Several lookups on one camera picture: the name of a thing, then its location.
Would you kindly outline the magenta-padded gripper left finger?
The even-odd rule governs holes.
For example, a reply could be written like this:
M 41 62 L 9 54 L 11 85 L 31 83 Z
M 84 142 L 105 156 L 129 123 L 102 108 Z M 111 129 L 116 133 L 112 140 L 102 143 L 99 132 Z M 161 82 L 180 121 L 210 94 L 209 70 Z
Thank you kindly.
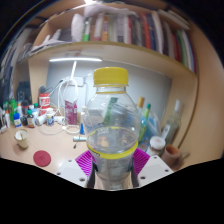
M 76 159 L 69 159 L 56 171 L 56 175 L 78 186 L 93 189 L 95 173 L 92 156 L 85 151 Z

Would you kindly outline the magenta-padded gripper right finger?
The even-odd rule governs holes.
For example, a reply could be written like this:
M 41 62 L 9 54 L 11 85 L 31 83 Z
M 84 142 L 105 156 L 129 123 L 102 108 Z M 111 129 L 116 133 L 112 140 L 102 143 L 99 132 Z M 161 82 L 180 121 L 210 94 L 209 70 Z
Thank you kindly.
M 134 188 L 146 186 L 172 173 L 172 169 L 159 156 L 149 156 L 141 149 L 134 152 L 131 171 Z

